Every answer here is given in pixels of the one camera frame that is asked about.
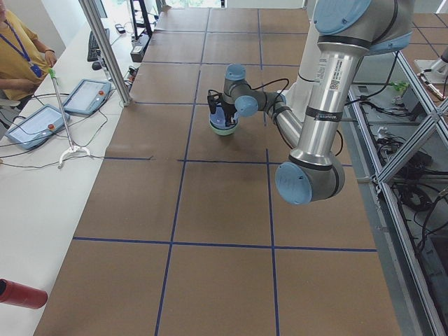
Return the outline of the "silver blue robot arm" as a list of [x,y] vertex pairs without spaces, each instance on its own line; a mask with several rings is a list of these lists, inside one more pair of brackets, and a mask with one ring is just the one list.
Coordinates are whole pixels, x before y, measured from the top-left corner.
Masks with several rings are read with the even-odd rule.
[[335,196],[345,174],[331,148],[357,68],[365,56],[405,48],[413,12],[413,1],[317,1],[296,82],[264,92],[242,65],[229,65],[223,91],[208,93],[211,129],[226,136],[240,117],[264,112],[290,146],[275,174],[280,196],[290,204]]

